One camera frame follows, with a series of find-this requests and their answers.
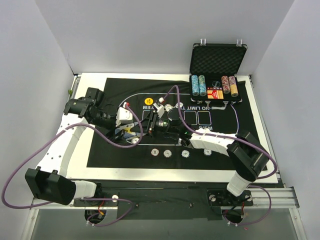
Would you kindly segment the yellow dealer button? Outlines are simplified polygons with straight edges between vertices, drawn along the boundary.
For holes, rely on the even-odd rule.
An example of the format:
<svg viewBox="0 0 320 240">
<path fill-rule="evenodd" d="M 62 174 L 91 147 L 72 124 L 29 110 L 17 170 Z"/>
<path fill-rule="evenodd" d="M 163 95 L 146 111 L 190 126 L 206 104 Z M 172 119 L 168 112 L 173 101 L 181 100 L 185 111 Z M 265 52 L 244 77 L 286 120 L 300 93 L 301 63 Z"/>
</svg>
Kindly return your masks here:
<svg viewBox="0 0 320 240">
<path fill-rule="evenodd" d="M 154 103 L 154 100 L 151 97 L 147 97 L 144 100 L 144 104 L 147 105 L 147 106 L 151 106 L 153 103 Z"/>
</svg>

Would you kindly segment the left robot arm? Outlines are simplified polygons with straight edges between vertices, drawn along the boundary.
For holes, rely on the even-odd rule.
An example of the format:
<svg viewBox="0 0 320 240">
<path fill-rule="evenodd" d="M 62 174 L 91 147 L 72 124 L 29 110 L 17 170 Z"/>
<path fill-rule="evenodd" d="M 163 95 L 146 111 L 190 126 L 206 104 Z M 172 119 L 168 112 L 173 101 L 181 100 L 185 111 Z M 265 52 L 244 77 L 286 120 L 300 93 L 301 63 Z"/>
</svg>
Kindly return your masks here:
<svg viewBox="0 0 320 240">
<path fill-rule="evenodd" d="M 133 120 L 137 122 L 138 142 L 141 142 L 147 133 L 146 127 L 129 109 L 127 102 L 115 111 L 103 111 L 100 106 L 104 96 L 103 91 L 90 87 L 84 97 L 72 98 L 66 103 L 60 131 L 44 146 L 47 149 L 46 155 L 36 168 L 29 168 L 25 173 L 27 185 L 36 199 L 62 205 L 68 205 L 72 200 L 82 198 L 92 206 L 102 202 L 103 193 L 98 190 L 97 183 L 67 178 L 67 168 L 81 135 L 89 128 L 107 143 L 129 149 L 135 147 L 136 143 L 121 145 L 115 142 L 124 126 Z"/>
</svg>

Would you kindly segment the red white chip stack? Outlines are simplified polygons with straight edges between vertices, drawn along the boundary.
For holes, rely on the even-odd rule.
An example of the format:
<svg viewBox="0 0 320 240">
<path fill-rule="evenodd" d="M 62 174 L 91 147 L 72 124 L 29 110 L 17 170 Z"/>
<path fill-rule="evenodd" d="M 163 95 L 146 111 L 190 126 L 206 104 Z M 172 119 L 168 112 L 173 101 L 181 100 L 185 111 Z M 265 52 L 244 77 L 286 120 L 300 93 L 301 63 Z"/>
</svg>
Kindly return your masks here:
<svg viewBox="0 0 320 240">
<path fill-rule="evenodd" d="M 151 155 L 152 155 L 152 156 L 158 156 L 159 153 L 160 153 L 159 150 L 156 149 L 156 148 L 153 148 L 153 149 L 151 150 Z"/>
</svg>

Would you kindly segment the blue playing card deck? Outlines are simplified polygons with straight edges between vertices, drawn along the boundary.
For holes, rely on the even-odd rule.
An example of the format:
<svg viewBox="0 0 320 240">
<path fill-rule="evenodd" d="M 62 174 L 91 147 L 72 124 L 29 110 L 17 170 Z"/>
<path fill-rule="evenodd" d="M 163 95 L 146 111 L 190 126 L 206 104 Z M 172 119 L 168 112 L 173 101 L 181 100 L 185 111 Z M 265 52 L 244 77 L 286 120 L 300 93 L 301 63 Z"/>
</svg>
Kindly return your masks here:
<svg viewBox="0 0 320 240">
<path fill-rule="evenodd" d="M 131 140 L 139 138 L 141 135 L 140 127 L 137 122 L 121 125 L 115 129 L 115 135 L 117 137 L 124 138 L 125 140 Z"/>
</svg>

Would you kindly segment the blue white chip stack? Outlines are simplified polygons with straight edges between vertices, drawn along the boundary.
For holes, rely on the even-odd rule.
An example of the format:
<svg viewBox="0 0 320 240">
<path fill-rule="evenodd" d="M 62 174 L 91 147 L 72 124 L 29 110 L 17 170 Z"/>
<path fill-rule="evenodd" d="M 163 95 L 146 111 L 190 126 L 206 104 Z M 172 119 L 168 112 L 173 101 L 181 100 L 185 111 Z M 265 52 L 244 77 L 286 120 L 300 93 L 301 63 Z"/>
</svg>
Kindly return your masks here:
<svg viewBox="0 0 320 240">
<path fill-rule="evenodd" d="M 183 150 L 181 152 L 181 156 L 184 158 L 188 158 L 190 156 L 190 152 L 188 150 Z"/>
</svg>

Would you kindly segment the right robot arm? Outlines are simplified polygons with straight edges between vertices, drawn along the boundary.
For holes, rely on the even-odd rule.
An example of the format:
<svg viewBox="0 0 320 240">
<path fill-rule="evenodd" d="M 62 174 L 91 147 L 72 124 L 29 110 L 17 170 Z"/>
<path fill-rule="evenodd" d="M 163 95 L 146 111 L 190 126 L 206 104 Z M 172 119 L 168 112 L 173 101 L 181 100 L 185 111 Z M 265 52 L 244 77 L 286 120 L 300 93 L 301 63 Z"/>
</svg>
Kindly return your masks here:
<svg viewBox="0 0 320 240">
<path fill-rule="evenodd" d="M 223 198 L 230 205 L 236 204 L 269 162 L 266 150 L 256 145 L 257 139 L 250 132 L 240 135 L 212 132 L 208 128 L 195 130 L 185 122 L 177 107 L 169 110 L 167 118 L 163 118 L 165 113 L 165 107 L 160 102 L 153 104 L 148 133 L 152 135 L 155 131 L 162 131 L 186 148 L 210 150 L 229 157 L 235 174 L 227 184 Z"/>
</svg>

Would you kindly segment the grey white single chip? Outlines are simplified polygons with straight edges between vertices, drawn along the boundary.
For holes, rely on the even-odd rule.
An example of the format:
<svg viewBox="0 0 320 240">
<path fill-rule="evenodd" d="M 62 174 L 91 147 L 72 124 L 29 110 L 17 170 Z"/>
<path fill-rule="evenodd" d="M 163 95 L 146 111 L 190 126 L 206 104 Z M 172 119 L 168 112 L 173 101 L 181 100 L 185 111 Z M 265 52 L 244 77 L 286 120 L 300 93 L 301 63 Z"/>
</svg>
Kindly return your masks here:
<svg viewBox="0 0 320 240">
<path fill-rule="evenodd" d="M 131 143 L 132 143 L 132 144 L 136 144 L 138 141 L 139 141 L 139 138 L 138 138 L 138 137 L 135 137 L 135 138 L 132 138 L 132 139 L 131 139 Z"/>
</svg>

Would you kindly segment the grey white chip stack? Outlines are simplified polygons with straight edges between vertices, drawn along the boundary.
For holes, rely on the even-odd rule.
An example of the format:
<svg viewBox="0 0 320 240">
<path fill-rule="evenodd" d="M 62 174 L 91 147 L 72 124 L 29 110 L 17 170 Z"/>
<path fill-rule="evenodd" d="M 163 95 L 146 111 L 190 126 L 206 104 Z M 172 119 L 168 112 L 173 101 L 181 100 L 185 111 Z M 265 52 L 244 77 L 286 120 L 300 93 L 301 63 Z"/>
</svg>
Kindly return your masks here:
<svg viewBox="0 0 320 240">
<path fill-rule="evenodd" d="M 166 149 L 164 152 L 163 152 L 163 156 L 165 158 L 170 158 L 172 156 L 172 152 L 169 150 L 169 149 Z"/>
</svg>

